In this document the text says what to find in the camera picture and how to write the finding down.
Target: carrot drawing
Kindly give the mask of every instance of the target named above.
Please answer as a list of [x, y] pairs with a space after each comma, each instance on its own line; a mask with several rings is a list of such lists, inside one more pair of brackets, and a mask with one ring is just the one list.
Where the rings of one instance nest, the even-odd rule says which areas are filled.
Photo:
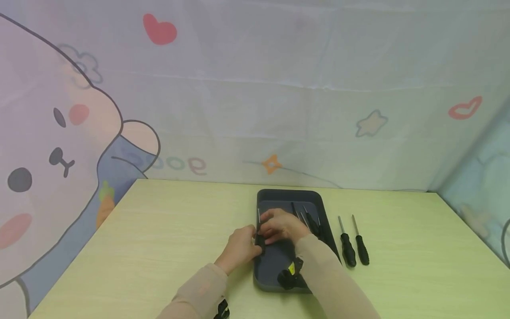
[[101, 224], [106, 220], [106, 218], [115, 208], [114, 198], [115, 190], [113, 187], [108, 185], [108, 181], [103, 181], [103, 185], [99, 190], [99, 200], [101, 204], [99, 205], [99, 210], [97, 212], [96, 229], [101, 226]]

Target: black object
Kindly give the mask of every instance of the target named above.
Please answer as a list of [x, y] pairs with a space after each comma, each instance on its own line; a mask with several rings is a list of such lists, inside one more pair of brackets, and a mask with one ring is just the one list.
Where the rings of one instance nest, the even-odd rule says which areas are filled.
[[259, 218], [258, 219], [259, 223], [257, 224], [257, 234], [255, 235], [255, 245], [260, 246], [260, 248], [262, 248], [261, 255], [264, 255], [264, 253], [266, 252], [266, 239], [263, 236], [259, 235], [260, 226], [262, 225], [262, 223], [260, 222], [260, 210], [259, 209], [257, 209], [257, 217]]
[[317, 238], [321, 239], [319, 225], [317, 225], [317, 223], [315, 223], [314, 218], [308, 213], [307, 208], [304, 205], [303, 205], [303, 209], [305, 212], [305, 214], [304, 214], [305, 218], [308, 221], [308, 226], [310, 227], [310, 231], [312, 232], [312, 234], [317, 236]]
[[340, 240], [342, 242], [342, 255], [344, 255], [345, 263], [349, 267], [356, 267], [356, 253], [354, 252], [354, 248], [349, 241], [349, 235], [345, 233], [344, 225], [342, 224], [342, 219], [338, 216], [338, 221], [340, 222], [340, 228], [342, 229], [342, 235], [340, 235]]
[[289, 268], [282, 270], [281, 273], [278, 274], [278, 283], [285, 290], [290, 290], [296, 287], [299, 279], [302, 279], [299, 272], [303, 267], [303, 261], [301, 258], [296, 257]]
[[223, 299], [218, 305], [218, 314], [214, 316], [214, 319], [227, 319], [230, 317], [230, 310], [228, 308], [228, 302]]
[[352, 222], [354, 223], [354, 228], [356, 229], [356, 243], [358, 244], [358, 256], [360, 257], [360, 261], [363, 265], [368, 266], [370, 264], [370, 258], [368, 257], [367, 248], [363, 243], [363, 237], [360, 235], [360, 231], [358, 230], [358, 225], [356, 224], [356, 218], [354, 215], [352, 216]]
[[[257, 194], [257, 209], [260, 212], [270, 208], [282, 208], [289, 213], [293, 213], [292, 202], [295, 208], [305, 206], [314, 220], [320, 218], [323, 241], [338, 257], [335, 238], [329, 227], [322, 198], [318, 193], [307, 190], [262, 189]], [[294, 245], [290, 240], [280, 240], [267, 245], [265, 254], [254, 260], [253, 277], [255, 284], [264, 291], [310, 293], [302, 276], [295, 278], [294, 288], [292, 289], [285, 290], [278, 282], [280, 272], [288, 269], [295, 258]]]

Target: screwdriver shaft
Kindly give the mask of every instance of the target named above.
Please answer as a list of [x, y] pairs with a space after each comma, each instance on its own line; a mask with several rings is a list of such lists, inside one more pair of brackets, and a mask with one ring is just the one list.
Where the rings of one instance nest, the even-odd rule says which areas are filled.
[[342, 229], [342, 234], [345, 233], [345, 230], [344, 230], [344, 224], [342, 224], [342, 219], [340, 218], [340, 216], [338, 216], [338, 221], [340, 222], [340, 228]]
[[302, 207], [303, 207], [303, 210], [304, 210], [305, 215], [306, 215], [306, 216], [309, 216], [310, 214], [308, 214], [307, 208], [306, 208], [304, 205], [302, 205]]
[[352, 222], [354, 223], [354, 229], [356, 229], [356, 235], [359, 235], [360, 231], [358, 230], [358, 225], [356, 224], [356, 218], [354, 218], [354, 215], [352, 216]]
[[290, 206], [292, 207], [292, 214], [299, 219], [299, 215], [297, 214], [296, 206], [294, 206], [294, 202], [290, 202]]
[[261, 255], [264, 255], [264, 253], [266, 252], [266, 239], [263, 236], [259, 235], [260, 226], [262, 224], [260, 223], [260, 209], [258, 207], [257, 207], [257, 218], [259, 219], [259, 224], [257, 225], [257, 234], [255, 236], [255, 245], [260, 246], [260, 248], [262, 248]]
[[301, 215], [301, 218], [303, 219], [304, 224], [307, 226], [308, 230], [310, 230], [310, 226], [308, 225], [307, 219], [303, 216], [302, 212], [298, 212], [299, 215]]

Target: orange star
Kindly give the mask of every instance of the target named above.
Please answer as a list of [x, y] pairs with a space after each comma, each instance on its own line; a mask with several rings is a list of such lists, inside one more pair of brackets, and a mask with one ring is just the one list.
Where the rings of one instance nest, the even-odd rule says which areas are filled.
[[275, 170], [282, 167], [280, 163], [278, 163], [278, 156], [276, 154], [271, 155], [267, 160], [262, 162], [262, 165], [267, 170], [267, 175], [271, 175]]

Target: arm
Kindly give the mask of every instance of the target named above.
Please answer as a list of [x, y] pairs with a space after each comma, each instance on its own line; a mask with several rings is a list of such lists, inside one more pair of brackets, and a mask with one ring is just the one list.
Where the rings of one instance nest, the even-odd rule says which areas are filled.
[[214, 264], [200, 269], [177, 291], [158, 319], [214, 318], [224, 299], [226, 273]]
[[223, 253], [191, 277], [158, 316], [158, 319], [216, 319], [228, 317], [224, 294], [227, 277], [239, 266], [262, 253], [251, 242], [255, 227], [236, 229], [228, 238]]
[[296, 255], [303, 260], [301, 275], [328, 318], [380, 318], [325, 243], [307, 235], [297, 242]]
[[270, 209], [260, 216], [259, 234], [266, 244], [290, 239], [303, 261], [301, 275], [328, 318], [377, 319], [374, 307], [337, 259], [337, 256], [294, 215]]

